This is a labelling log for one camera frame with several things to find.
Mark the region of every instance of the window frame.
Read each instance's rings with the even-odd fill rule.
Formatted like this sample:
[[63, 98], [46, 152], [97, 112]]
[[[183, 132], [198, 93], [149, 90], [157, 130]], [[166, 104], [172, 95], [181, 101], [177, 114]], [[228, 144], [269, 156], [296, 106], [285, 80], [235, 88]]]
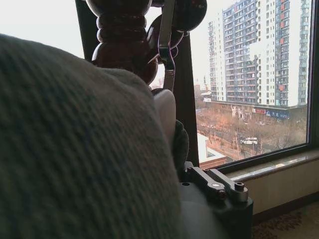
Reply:
[[[78, 12], [80, 32], [85, 59], [91, 62], [95, 47], [99, 44], [96, 33], [96, 16], [90, 11], [85, 0], [75, 0]], [[308, 143], [293, 146], [264, 155], [254, 156], [239, 161], [234, 161], [216, 167], [222, 173], [231, 173], [233, 171], [245, 169], [258, 164], [270, 162], [283, 157], [302, 153], [319, 147], [319, 8], [318, 0], [312, 1], [310, 33], [310, 66], [308, 82], [308, 122], [309, 133], [307, 135]], [[176, 100], [176, 118], [180, 120], [189, 135], [189, 153], [188, 161], [194, 166], [199, 166], [198, 146], [197, 146], [197, 124], [195, 112], [194, 84], [191, 61], [190, 36], [183, 38], [178, 46], [178, 55], [175, 58], [176, 74], [174, 84], [174, 95]]]

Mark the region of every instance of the overcast sky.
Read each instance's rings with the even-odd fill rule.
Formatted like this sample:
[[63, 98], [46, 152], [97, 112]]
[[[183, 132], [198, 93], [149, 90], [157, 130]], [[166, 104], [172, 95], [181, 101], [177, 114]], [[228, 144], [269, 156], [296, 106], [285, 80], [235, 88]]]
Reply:
[[[190, 33], [194, 79], [200, 82], [209, 75], [208, 22], [235, 0], [207, 2], [205, 19]], [[0, 3], [0, 33], [55, 46], [84, 58], [74, 0], [0, 0]], [[160, 13], [160, 8], [151, 7], [146, 16], [147, 29]], [[160, 67], [158, 77], [163, 76]]]

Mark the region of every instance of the building facade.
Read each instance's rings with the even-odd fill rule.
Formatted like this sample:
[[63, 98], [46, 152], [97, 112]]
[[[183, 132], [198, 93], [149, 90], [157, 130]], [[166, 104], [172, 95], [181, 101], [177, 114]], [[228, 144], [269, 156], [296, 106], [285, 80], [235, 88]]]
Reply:
[[210, 82], [213, 101], [226, 101], [223, 15], [208, 24]]
[[311, 0], [240, 0], [217, 14], [209, 23], [212, 100], [306, 104], [310, 9]]

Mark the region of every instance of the storefront sign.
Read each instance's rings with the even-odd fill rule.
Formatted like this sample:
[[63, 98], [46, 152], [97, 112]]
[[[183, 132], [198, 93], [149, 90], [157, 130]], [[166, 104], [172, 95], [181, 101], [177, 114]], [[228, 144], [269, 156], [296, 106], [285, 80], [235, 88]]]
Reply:
[[288, 112], [266, 111], [266, 116], [275, 117], [275, 118], [279, 118], [279, 119], [289, 119]]
[[266, 110], [262, 110], [262, 109], [253, 109], [253, 113], [257, 113], [257, 114], [265, 115], [265, 114], [266, 114]]

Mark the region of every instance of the wooden bedpost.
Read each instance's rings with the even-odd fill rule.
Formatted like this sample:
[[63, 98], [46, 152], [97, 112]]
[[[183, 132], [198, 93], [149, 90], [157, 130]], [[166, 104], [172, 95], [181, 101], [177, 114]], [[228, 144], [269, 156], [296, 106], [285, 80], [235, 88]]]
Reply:
[[139, 64], [135, 58], [150, 52], [145, 30], [145, 14], [152, 0], [86, 0], [98, 17], [97, 37], [100, 44], [92, 61], [103, 68], [126, 69], [140, 76], [147, 84], [156, 76], [158, 60]]

